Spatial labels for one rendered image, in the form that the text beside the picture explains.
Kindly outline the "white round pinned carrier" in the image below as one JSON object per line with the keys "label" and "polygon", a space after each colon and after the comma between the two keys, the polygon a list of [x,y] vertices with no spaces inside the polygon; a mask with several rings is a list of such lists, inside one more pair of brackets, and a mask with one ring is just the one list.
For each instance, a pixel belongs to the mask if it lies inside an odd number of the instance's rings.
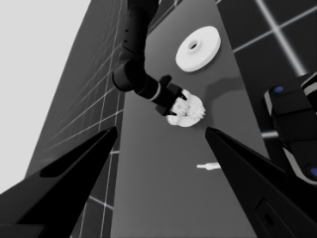
{"label": "white round pinned carrier", "polygon": [[[171,111],[174,112],[174,105],[171,107]],[[178,116],[180,118],[180,121],[179,121],[179,124],[177,126],[179,127],[191,127],[195,124],[197,124],[200,120],[193,120],[191,119],[189,116]]]}

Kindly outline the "small white T-shaped piece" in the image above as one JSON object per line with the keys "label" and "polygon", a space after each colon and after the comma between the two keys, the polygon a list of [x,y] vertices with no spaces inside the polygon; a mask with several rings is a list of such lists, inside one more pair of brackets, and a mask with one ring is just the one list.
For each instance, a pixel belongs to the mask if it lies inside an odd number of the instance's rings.
{"label": "small white T-shaped piece", "polygon": [[207,171],[217,170],[221,169],[221,166],[219,163],[207,163],[205,165],[197,165],[197,169],[205,169]]}

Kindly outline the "large thick white disc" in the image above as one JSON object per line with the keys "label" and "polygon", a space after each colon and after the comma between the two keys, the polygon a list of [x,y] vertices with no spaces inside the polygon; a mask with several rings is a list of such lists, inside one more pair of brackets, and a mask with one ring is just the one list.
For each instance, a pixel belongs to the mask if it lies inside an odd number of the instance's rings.
{"label": "large thick white disc", "polygon": [[178,47],[177,66],[185,72],[194,72],[208,64],[220,50],[221,37],[213,26],[201,27],[192,32]]}

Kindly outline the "dark robot body block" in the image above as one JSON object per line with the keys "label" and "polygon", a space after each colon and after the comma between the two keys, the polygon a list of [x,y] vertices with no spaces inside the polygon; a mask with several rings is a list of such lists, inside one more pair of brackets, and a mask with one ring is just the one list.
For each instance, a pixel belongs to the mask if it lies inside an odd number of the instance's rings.
{"label": "dark robot body block", "polygon": [[274,85],[264,103],[295,175],[317,187],[317,71]]}

